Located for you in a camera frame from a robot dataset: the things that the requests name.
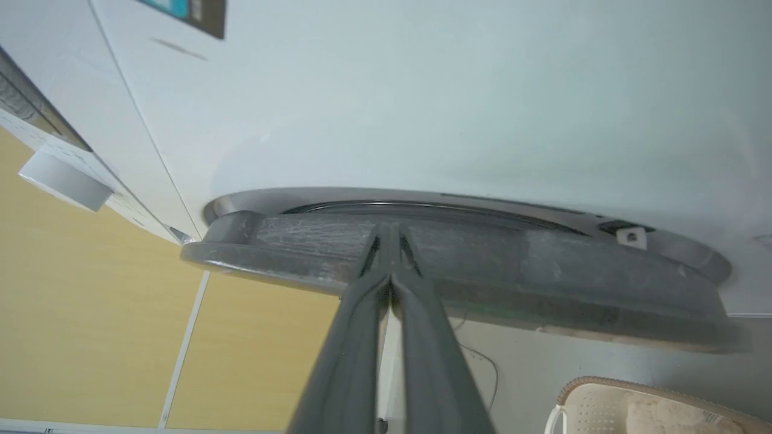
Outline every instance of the white tile grout line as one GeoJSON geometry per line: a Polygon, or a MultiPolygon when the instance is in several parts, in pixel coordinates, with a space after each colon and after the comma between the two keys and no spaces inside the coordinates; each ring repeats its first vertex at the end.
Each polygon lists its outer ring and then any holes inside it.
{"type": "Polygon", "coordinates": [[[144,428],[139,426],[110,426],[88,425],[68,422],[47,422],[25,419],[0,419],[0,432],[39,432],[40,434],[74,434],[77,432],[105,432],[108,434],[209,434],[213,432],[227,432],[228,434],[260,433],[280,434],[278,431],[245,431],[224,429],[173,429],[173,428],[144,428]]]}
{"type": "Polygon", "coordinates": [[[198,293],[195,296],[195,302],[193,303],[193,311],[190,318],[188,318],[188,328],[185,329],[185,336],[182,338],[182,345],[180,346],[180,353],[177,356],[177,364],[174,366],[174,373],[171,375],[171,382],[169,383],[168,392],[166,392],[166,401],[164,402],[164,411],[161,412],[161,421],[158,423],[158,428],[166,428],[166,420],[169,419],[169,412],[171,411],[171,402],[174,401],[174,392],[177,391],[177,383],[180,381],[180,372],[182,372],[182,364],[185,362],[185,355],[188,353],[188,345],[191,343],[191,336],[193,335],[193,327],[195,327],[195,319],[198,316],[198,310],[201,309],[201,301],[204,299],[204,292],[206,291],[206,284],[209,281],[209,271],[205,271],[201,277],[201,283],[198,285],[198,293]]]}

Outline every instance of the plastic basket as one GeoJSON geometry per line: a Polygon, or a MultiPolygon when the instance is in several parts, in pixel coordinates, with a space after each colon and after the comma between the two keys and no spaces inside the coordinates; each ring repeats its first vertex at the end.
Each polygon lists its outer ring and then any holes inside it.
{"type": "Polygon", "coordinates": [[[645,402],[666,400],[666,404],[674,408],[689,406],[690,414],[695,414],[693,410],[696,409],[704,422],[720,426],[726,430],[724,432],[772,434],[772,426],[768,423],[712,402],[601,377],[581,377],[568,383],[560,392],[557,406],[550,414],[544,432],[552,434],[562,415],[563,434],[627,433],[628,404],[631,399],[645,402]]]}

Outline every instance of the white appliance body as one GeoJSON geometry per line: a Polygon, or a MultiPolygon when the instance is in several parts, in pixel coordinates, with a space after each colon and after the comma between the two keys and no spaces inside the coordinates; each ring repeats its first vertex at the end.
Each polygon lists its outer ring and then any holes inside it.
{"type": "Polygon", "coordinates": [[[3,0],[0,45],[159,220],[235,192],[385,188],[687,236],[772,315],[772,4],[3,0]]]}

